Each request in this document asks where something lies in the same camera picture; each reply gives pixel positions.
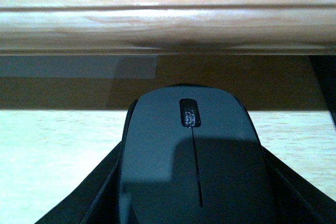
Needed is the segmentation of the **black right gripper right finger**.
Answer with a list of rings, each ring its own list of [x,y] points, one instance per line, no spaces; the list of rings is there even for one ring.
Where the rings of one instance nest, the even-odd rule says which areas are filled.
[[[335,200],[262,148],[274,192],[276,216],[264,223],[335,223]]]

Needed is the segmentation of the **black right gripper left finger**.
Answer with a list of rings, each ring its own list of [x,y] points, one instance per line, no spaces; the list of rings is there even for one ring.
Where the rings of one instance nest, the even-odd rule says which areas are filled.
[[[37,223],[116,223],[119,143],[98,166]]]

